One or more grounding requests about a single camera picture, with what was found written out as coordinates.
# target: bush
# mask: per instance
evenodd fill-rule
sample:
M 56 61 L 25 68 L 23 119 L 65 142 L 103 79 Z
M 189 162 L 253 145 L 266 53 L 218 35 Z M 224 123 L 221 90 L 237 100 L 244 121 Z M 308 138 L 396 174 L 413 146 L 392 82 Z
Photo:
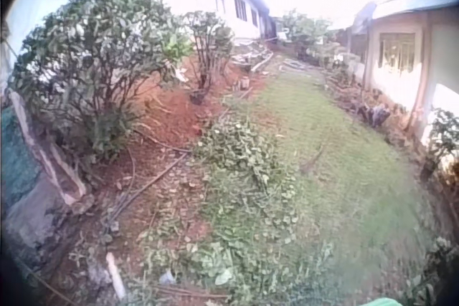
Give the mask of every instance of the bush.
M 222 60 L 231 54 L 232 30 L 214 12 L 189 12 L 185 15 L 185 23 L 191 31 L 198 54 L 198 88 L 209 89 L 213 75 L 221 70 Z
M 61 147 L 109 158 L 136 116 L 139 87 L 164 76 L 187 42 L 162 0 L 71 0 L 24 40 L 10 86 Z
M 420 178 L 427 181 L 437 170 L 441 160 L 457 155 L 459 146 L 459 118 L 450 111 L 435 109 L 435 119 L 429 134 L 427 157 Z

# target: green leafy bush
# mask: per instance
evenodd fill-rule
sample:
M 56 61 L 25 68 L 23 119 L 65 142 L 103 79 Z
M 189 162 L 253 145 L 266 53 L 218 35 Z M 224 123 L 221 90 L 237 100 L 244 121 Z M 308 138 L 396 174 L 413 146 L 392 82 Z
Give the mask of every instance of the green leafy bush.
M 185 15 L 185 23 L 198 54 L 198 88 L 209 89 L 212 77 L 221 70 L 222 60 L 231 54 L 232 30 L 214 12 L 189 12 Z
M 406 306 L 436 305 L 446 284 L 454 280 L 458 268 L 458 245 L 438 237 L 426 254 L 422 274 L 407 280 L 400 302 Z
M 62 147 L 108 158 L 135 118 L 139 87 L 165 75 L 187 42 L 162 0 L 71 0 L 24 40 L 10 86 Z
M 439 166 L 442 158 L 457 154 L 458 145 L 459 118 L 450 111 L 435 109 L 435 119 L 432 122 L 427 145 L 427 158 L 420 178 L 427 181 Z

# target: stick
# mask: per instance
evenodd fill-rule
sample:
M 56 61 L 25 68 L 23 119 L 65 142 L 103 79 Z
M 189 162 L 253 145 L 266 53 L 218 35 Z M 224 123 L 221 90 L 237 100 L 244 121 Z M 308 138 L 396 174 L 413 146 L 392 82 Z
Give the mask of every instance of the stick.
M 25 264 L 22 259 L 16 257 L 19 263 L 22 264 L 22 266 L 33 276 L 38 282 L 40 282 L 42 285 L 44 285 L 47 289 L 49 289 L 51 292 L 55 293 L 57 296 L 61 297 L 61 299 L 65 300 L 67 303 L 73 305 L 73 306 L 78 306 L 75 302 L 70 300 L 68 297 L 63 295 L 61 292 L 57 291 L 53 287 L 51 287 L 49 284 L 47 284 L 40 276 L 38 276 L 32 269 L 30 269 L 27 264 Z
M 118 209 L 124 203 L 124 201 L 126 200 L 126 198 L 129 195 L 129 193 L 131 192 L 132 185 L 134 184 L 134 178 L 136 177 L 136 163 L 134 162 L 134 158 L 132 156 L 131 150 L 129 148 L 127 148 L 127 149 L 128 149 L 129 157 L 131 158 L 131 163 L 132 163 L 132 178 L 131 178 L 131 182 L 129 183 L 128 190 L 126 191 L 126 193 L 121 197 L 120 201 L 118 202 L 118 206 L 116 207 Z M 115 220 L 115 217 L 116 216 L 113 215 L 110 218 L 110 220 L 108 220 L 107 226 L 105 228 L 105 233 L 108 232 L 108 229 L 110 228 L 110 224 L 113 222 L 113 220 Z
M 153 285 L 153 288 L 156 290 L 159 290 L 161 292 L 165 293 L 171 293 L 183 297 L 210 297 L 214 299 L 218 298 L 228 298 L 228 295 L 221 295 L 221 294 L 204 294 L 204 293 L 197 293 L 197 292 L 192 292 L 189 290 L 183 290 L 182 288 L 175 288 L 175 287 L 170 287 L 170 286 L 161 286 L 161 285 Z
M 144 192 L 149 186 L 151 186 L 152 184 L 155 184 L 155 182 L 157 182 L 162 176 L 164 176 L 170 169 L 172 169 L 175 165 L 177 165 L 177 163 L 179 161 L 181 161 L 183 158 L 186 157 L 186 155 L 188 155 L 188 153 L 184 153 L 180 156 L 180 158 L 178 158 L 177 160 L 175 160 L 172 164 L 170 164 L 169 166 L 167 166 L 162 172 L 160 172 L 160 174 L 158 174 L 155 178 L 153 178 L 151 181 L 149 181 L 145 186 L 143 186 L 142 188 L 140 188 L 139 190 L 137 190 L 130 199 L 128 199 L 124 204 L 122 204 L 118 210 L 114 213 L 114 215 L 112 216 L 112 219 L 111 221 L 115 220 L 119 215 L 120 213 L 127 207 L 131 204 L 132 201 L 134 201 L 134 199 L 139 196 L 142 192 Z
M 191 152 L 190 150 L 184 150 L 183 148 L 177 148 L 177 147 L 173 147 L 173 146 L 167 145 L 166 143 L 162 143 L 161 141 L 158 141 L 157 139 L 153 138 L 152 136 L 143 134 L 143 133 L 142 133 L 141 131 L 139 131 L 139 130 L 134 129 L 134 133 L 137 133 L 137 134 L 139 134 L 139 135 L 142 135 L 144 138 L 147 138 L 147 139 L 153 141 L 154 143 L 156 143 L 156 144 L 158 144 L 158 145 L 161 145 L 161 146 L 163 146 L 163 147 L 170 148 L 171 150 L 176 150 L 176 151 L 182 152 L 182 153 L 190 153 L 190 152 Z
M 244 98 L 246 95 L 249 94 L 250 91 L 252 91 L 253 87 L 251 87 L 250 89 L 248 89 L 246 92 L 244 92 L 240 97 L 239 99 L 241 100 L 242 98 Z M 218 117 L 218 121 L 221 121 L 222 118 L 228 113 L 228 111 L 230 111 L 230 109 L 227 107 L 224 112 Z

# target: green tarp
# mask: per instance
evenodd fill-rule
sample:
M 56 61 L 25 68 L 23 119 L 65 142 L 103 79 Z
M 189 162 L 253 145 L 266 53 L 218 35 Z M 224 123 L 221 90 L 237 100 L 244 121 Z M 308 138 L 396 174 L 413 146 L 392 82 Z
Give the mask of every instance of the green tarp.
M 12 107 L 1 111 L 1 191 L 8 210 L 35 186 L 40 166 L 22 137 Z

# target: fallen branch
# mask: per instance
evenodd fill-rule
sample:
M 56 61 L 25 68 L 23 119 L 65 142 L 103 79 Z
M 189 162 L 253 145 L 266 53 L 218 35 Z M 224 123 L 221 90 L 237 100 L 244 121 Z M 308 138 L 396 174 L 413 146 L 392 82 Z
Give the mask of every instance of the fallen branch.
M 123 205 L 124 201 L 127 199 L 129 193 L 131 192 L 132 185 L 134 184 L 134 178 L 136 177 L 136 163 L 135 163 L 134 158 L 132 156 L 131 150 L 129 148 L 127 148 L 127 149 L 128 149 L 129 157 L 131 158 L 132 178 L 131 178 L 131 182 L 129 183 L 128 190 L 126 191 L 126 193 L 121 197 L 120 201 L 118 202 L 118 207 L 117 207 L 118 209 L 119 209 L 119 207 L 121 207 L 121 205 Z M 107 226 L 105 227 L 105 233 L 108 233 L 108 229 L 110 228 L 111 223 L 115 220 L 115 217 L 116 216 L 112 216 L 107 221 Z
M 227 299 L 228 297 L 230 297 L 229 295 L 204 294 L 204 293 L 192 292 L 190 290 L 183 290 L 182 288 L 176 288 L 176 287 L 170 287 L 170 286 L 153 285 L 153 288 L 161 292 L 164 292 L 164 293 L 169 293 L 169 294 L 182 296 L 182 297 L 208 297 L 212 299 Z
M 73 306 L 78 306 L 75 302 L 70 300 L 68 297 L 63 295 L 61 292 L 56 290 L 55 288 L 51 287 L 49 284 L 47 284 L 40 276 L 38 276 L 32 269 L 30 269 L 27 264 L 25 264 L 20 258 L 16 257 L 17 261 L 22 264 L 22 266 L 33 276 L 38 282 L 40 282 L 42 285 L 44 285 L 47 289 L 49 289 L 51 292 L 55 293 L 58 297 L 61 299 L 65 300 L 67 304 L 71 304 Z
M 127 206 L 129 206 L 132 201 L 134 201 L 137 196 L 139 196 L 141 193 L 143 193 L 148 187 L 150 187 L 152 184 L 155 184 L 155 182 L 157 182 L 162 176 L 164 176 L 169 170 L 171 170 L 175 165 L 177 165 L 177 163 L 179 163 L 179 161 L 181 161 L 183 158 L 186 157 L 188 153 L 184 153 L 180 156 L 180 158 L 178 158 L 177 160 L 175 160 L 172 164 L 168 165 L 162 172 L 160 172 L 160 174 L 158 174 L 155 178 L 153 178 L 151 181 L 149 181 L 145 186 L 143 186 L 142 188 L 140 188 L 139 190 L 137 190 L 133 195 L 132 197 L 130 197 L 124 204 L 120 205 L 120 207 L 118 208 L 118 210 L 114 213 L 114 215 L 112 216 L 112 219 L 111 221 L 115 220 L 119 215 L 120 213 L 126 209 Z
M 322 156 L 323 148 L 325 145 L 321 145 L 321 147 L 318 149 L 318 152 L 310 159 L 306 164 L 300 167 L 300 171 L 302 174 L 307 174 L 314 164 L 316 164 L 317 160 Z
M 163 147 L 170 148 L 171 150 L 176 150 L 176 151 L 182 152 L 182 153 L 190 153 L 191 152 L 190 150 L 184 150 L 183 148 L 177 148 L 177 147 L 173 147 L 173 146 L 167 145 L 166 143 L 162 143 L 161 141 L 158 141 L 157 139 L 153 138 L 152 136 L 146 135 L 146 134 L 142 133 L 139 130 L 134 129 L 134 133 L 142 135 L 144 138 L 147 138 L 150 141 L 153 141 L 154 143 L 156 143 L 158 145 L 161 145 Z
M 258 70 L 258 68 L 260 68 L 261 65 L 265 64 L 266 62 L 268 62 L 272 57 L 273 57 L 274 53 L 271 52 L 271 54 L 266 58 L 264 59 L 262 62 L 260 62 L 259 64 L 256 64 L 253 68 L 252 68 L 252 72 L 256 72 Z
M 241 100 L 242 98 L 244 98 L 246 95 L 249 94 L 250 91 L 252 91 L 253 87 L 251 87 L 250 89 L 248 89 L 247 91 L 245 91 L 242 95 L 239 96 L 239 99 Z M 224 112 L 218 117 L 218 121 L 221 121 L 222 118 L 228 113 L 228 111 L 230 111 L 230 108 L 227 107 Z

